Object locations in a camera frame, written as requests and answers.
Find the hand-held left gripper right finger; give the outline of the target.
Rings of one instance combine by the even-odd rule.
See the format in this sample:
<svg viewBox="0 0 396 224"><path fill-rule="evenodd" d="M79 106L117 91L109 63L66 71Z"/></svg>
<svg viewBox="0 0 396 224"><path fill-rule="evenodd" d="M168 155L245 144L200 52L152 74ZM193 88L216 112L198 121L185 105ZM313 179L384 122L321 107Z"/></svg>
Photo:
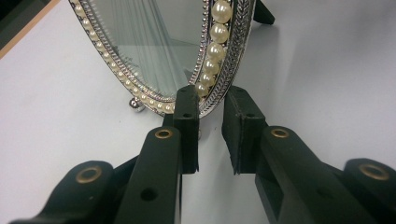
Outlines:
<svg viewBox="0 0 396 224"><path fill-rule="evenodd" d="M375 224L340 173L291 129L271 126L248 92L225 96L222 136L236 175L254 174L271 224Z"/></svg>

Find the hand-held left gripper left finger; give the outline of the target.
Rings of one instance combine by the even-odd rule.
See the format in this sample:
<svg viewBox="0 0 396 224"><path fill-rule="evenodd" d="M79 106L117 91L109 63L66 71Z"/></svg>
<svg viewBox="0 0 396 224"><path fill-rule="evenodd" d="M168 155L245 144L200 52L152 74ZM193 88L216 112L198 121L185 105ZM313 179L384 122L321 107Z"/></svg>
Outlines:
<svg viewBox="0 0 396 224"><path fill-rule="evenodd" d="M113 224L180 224L182 176L199 170L198 94L177 91L175 112L151 130L138 155Z"/></svg>

